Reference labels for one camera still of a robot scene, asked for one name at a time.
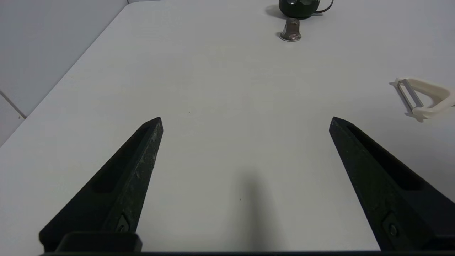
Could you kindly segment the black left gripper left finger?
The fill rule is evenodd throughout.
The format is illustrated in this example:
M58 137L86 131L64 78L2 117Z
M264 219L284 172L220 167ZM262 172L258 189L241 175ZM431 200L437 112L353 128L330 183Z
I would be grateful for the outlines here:
M138 222L164 127L141 125L39 232L45 252L140 252Z

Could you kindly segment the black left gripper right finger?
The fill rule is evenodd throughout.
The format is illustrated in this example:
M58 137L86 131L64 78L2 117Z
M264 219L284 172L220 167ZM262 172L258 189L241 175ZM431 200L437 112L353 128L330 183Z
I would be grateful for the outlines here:
M453 201L349 121L329 133L382 251L454 251Z

